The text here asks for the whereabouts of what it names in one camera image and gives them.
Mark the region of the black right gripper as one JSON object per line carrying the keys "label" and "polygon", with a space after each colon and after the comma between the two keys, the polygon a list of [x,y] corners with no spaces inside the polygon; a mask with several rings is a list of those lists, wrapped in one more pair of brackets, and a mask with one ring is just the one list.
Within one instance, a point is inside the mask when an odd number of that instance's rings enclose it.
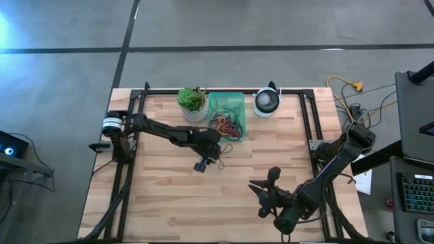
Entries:
{"label": "black right gripper", "polygon": [[281,169],[274,166],[270,168],[266,180],[249,181],[249,187],[257,195],[261,205],[258,213],[260,217],[267,217],[269,214],[277,216],[277,187],[275,182],[279,179],[280,174]]}

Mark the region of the dark purple rubber band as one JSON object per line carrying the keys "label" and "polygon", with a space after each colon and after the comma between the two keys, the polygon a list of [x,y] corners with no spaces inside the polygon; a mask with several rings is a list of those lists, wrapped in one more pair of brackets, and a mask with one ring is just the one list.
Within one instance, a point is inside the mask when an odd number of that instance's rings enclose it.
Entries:
{"label": "dark purple rubber band", "polygon": [[[224,146],[224,148],[221,150],[221,154],[220,155],[225,155],[227,153],[230,153],[233,150],[233,145],[232,144],[226,144]],[[225,168],[225,164],[223,162],[223,160],[221,159],[221,157],[218,158],[218,169],[219,170],[223,170]]]}

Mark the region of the red rubber band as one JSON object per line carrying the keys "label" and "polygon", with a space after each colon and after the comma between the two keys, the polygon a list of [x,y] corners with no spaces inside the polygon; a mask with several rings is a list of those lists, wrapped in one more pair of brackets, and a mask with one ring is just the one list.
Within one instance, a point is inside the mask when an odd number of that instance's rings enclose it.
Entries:
{"label": "red rubber band", "polygon": [[231,119],[225,119],[220,127],[221,132],[228,137],[239,136],[239,130],[236,123],[232,122]]}

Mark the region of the yellow rubber band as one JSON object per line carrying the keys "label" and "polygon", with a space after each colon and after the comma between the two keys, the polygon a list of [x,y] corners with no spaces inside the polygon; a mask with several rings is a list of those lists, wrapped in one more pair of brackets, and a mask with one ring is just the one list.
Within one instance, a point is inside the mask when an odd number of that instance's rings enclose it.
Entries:
{"label": "yellow rubber band", "polygon": [[231,127],[233,125],[233,122],[230,117],[221,116],[213,119],[211,125],[213,125],[215,129],[222,129],[225,127]]}

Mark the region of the teal translucent plastic bin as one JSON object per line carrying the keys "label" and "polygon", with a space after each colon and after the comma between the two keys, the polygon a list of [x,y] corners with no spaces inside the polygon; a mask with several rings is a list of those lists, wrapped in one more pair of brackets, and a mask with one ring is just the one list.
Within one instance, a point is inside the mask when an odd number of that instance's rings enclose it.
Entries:
{"label": "teal translucent plastic bin", "polygon": [[[228,105],[230,107],[238,106],[241,108],[241,114],[238,117],[217,114],[217,110],[221,109],[223,105]],[[221,116],[230,117],[232,122],[236,123],[238,128],[243,130],[242,140],[236,142],[244,141],[247,134],[244,94],[241,92],[211,92],[208,94],[208,127],[216,130],[220,134],[221,141],[234,142],[227,140],[226,135],[224,135],[220,129],[215,129],[215,127],[211,125],[213,119]]]}

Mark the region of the succulent in triangle-patterned pot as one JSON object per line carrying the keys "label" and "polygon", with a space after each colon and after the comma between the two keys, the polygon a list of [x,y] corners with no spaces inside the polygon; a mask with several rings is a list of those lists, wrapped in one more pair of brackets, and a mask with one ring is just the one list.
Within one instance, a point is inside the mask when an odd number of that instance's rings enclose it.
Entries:
{"label": "succulent in triangle-patterned pot", "polygon": [[208,99],[200,87],[185,87],[178,91],[177,103],[189,123],[202,122],[208,114]]}

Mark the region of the white spotlight lamp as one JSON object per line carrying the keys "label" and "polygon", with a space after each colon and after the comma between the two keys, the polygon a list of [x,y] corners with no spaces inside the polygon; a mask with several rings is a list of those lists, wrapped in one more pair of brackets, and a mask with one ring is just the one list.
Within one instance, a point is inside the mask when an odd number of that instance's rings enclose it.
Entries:
{"label": "white spotlight lamp", "polygon": [[253,111],[258,117],[270,117],[279,107],[281,102],[281,89],[273,82],[262,87],[254,94]]}

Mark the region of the white paper sheet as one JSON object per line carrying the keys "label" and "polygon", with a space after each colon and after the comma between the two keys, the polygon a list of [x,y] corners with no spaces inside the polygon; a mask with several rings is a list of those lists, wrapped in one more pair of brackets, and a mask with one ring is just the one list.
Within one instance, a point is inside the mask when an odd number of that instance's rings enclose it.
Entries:
{"label": "white paper sheet", "polygon": [[360,174],[356,174],[355,170],[352,169],[353,177],[356,181],[355,187],[358,192],[365,195],[371,195],[371,185],[372,185],[372,170],[369,169]]}

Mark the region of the grey desk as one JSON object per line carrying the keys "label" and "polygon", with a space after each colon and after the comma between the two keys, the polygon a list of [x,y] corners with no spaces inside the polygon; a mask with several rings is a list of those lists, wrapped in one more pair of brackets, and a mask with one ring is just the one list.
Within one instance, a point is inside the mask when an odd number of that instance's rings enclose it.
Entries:
{"label": "grey desk", "polygon": [[399,174],[422,174],[434,176],[434,164],[422,163],[410,159],[393,156],[389,159],[391,170],[392,199],[395,205],[393,210],[394,233],[396,241],[403,244],[424,244],[418,238],[417,220],[434,222],[434,215],[412,213],[403,210],[401,202],[401,187]]}

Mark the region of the black keyboard with blue keys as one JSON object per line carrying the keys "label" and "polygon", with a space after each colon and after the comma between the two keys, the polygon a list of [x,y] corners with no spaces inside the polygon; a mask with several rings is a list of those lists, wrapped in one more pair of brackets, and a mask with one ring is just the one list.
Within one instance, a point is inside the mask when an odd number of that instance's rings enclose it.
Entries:
{"label": "black keyboard with blue keys", "polygon": [[398,182],[404,211],[434,215],[434,176],[400,173]]}

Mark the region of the grey handheld device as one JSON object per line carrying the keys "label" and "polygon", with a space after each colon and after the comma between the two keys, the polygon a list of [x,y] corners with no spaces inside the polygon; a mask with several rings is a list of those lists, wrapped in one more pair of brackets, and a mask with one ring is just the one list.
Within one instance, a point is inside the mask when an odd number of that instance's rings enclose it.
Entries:
{"label": "grey handheld device", "polygon": [[424,244],[434,244],[434,222],[417,220],[416,226],[419,240]]}

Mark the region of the black box with blue light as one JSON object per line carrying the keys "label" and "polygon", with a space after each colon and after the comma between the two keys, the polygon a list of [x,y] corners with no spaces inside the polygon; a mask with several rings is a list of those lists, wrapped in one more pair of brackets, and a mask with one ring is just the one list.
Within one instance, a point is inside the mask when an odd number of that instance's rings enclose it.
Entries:
{"label": "black box with blue light", "polygon": [[28,142],[0,131],[0,153],[21,159],[27,148]]}

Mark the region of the black stand pole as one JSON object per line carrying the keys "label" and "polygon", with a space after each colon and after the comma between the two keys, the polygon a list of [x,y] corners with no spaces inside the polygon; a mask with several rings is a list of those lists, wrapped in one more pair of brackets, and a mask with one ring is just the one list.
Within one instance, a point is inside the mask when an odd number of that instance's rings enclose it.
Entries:
{"label": "black stand pole", "polygon": [[423,85],[432,75],[434,75],[434,61],[417,72],[408,71],[408,79],[415,85]]}

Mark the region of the black aluminium table frame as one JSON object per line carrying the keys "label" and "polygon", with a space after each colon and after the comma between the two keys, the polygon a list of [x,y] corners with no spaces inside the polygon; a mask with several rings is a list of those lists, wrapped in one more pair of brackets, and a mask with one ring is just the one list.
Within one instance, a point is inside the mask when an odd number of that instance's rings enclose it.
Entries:
{"label": "black aluminium table frame", "polygon": [[101,233],[116,242],[277,243],[273,218],[258,217],[250,180],[263,180],[271,167],[281,168],[277,185],[293,190],[313,175],[308,142],[335,140],[340,124],[327,88],[286,89],[279,108],[268,118],[253,112],[253,89],[245,95],[247,135],[222,156],[219,170],[203,173],[193,166],[199,155],[168,140],[140,134],[134,163],[111,162],[111,153],[96,158],[78,236],[84,239],[102,218],[127,175],[132,186],[113,220]]}

